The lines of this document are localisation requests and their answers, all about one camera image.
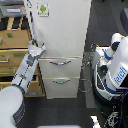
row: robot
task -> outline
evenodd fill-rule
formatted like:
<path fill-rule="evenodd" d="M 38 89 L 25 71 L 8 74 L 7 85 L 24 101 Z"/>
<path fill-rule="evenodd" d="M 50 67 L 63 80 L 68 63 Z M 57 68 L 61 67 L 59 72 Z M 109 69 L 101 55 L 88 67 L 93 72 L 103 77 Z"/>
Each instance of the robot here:
<path fill-rule="evenodd" d="M 107 104 L 118 104 L 128 89 L 128 37 L 115 33 L 111 46 L 96 47 L 92 62 L 94 92 Z"/>
<path fill-rule="evenodd" d="M 46 50 L 45 45 L 41 48 L 29 42 L 29 54 L 24 56 L 10 87 L 0 92 L 0 128 L 16 128 L 15 125 L 24 115 L 23 97 L 27 93 L 30 82 L 38 64 L 38 59 Z"/>

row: refrigerator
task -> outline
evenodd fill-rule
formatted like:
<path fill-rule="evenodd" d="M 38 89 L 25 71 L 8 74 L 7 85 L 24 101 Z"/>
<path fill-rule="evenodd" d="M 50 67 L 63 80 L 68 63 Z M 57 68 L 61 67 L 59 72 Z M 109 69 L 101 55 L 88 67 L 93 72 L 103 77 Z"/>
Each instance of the refrigerator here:
<path fill-rule="evenodd" d="M 47 99 L 77 98 L 91 0 L 24 0 Z"/>

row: white panel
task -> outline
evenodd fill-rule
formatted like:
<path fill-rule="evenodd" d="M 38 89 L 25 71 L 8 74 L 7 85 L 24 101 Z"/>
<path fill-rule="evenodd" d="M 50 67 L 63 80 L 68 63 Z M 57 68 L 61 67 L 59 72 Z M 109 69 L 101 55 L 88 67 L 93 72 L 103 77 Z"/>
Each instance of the white panel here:
<path fill-rule="evenodd" d="M 39 46 L 45 43 L 43 57 L 82 56 L 91 0 L 30 0 Z M 47 2 L 49 17 L 40 17 L 37 3 Z"/>
<path fill-rule="evenodd" d="M 43 78 L 58 78 L 58 77 L 79 77 L 82 65 L 82 59 L 51 59 L 39 60 L 40 70 Z"/>
<path fill-rule="evenodd" d="M 79 79 L 70 79 L 70 81 L 63 84 L 55 83 L 52 80 L 43 79 L 47 99 L 77 97 Z"/>

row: drawer handle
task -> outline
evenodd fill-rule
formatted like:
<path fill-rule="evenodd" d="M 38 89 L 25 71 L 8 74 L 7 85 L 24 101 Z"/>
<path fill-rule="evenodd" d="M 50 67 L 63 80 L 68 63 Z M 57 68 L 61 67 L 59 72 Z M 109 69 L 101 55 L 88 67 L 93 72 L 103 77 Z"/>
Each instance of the drawer handle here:
<path fill-rule="evenodd" d="M 11 74 L 15 74 L 16 71 L 14 70 L 14 72 L 3 72 L 3 73 L 0 73 L 0 75 L 11 75 Z"/>
<path fill-rule="evenodd" d="M 57 84 L 64 84 L 66 82 L 70 81 L 70 79 L 56 79 L 56 80 L 52 80 L 52 82 L 55 82 Z"/>
<path fill-rule="evenodd" d="M 65 65 L 65 64 L 70 63 L 70 62 L 71 62 L 71 60 L 67 60 L 66 62 L 62 62 L 62 63 L 51 61 L 50 63 L 55 64 L 55 65 Z"/>
<path fill-rule="evenodd" d="M 7 58 L 7 60 L 5 61 L 0 61 L 0 63 L 8 63 L 9 59 Z"/>

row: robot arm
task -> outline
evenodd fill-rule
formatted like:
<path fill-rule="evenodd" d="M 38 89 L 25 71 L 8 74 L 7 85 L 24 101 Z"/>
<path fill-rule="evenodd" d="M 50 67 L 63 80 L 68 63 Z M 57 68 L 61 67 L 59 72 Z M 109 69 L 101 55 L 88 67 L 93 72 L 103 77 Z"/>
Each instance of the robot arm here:
<path fill-rule="evenodd" d="M 26 54 L 21 62 L 10 87 L 0 92 L 0 128 L 16 128 L 15 125 L 24 114 L 23 96 L 27 93 L 30 82 L 38 64 L 38 58 L 46 50 L 36 46 L 29 46 L 29 54 Z"/>

